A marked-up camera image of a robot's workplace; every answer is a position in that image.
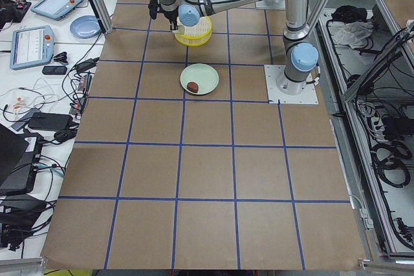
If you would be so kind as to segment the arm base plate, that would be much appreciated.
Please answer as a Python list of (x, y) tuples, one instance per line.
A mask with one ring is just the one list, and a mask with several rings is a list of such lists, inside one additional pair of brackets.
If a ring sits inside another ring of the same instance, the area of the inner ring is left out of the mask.
[(269, 104), (319, 104), (311, 73), (305, 81), (292, 82), (285, 76), (284, 65), (265, 65), (264, 70)]

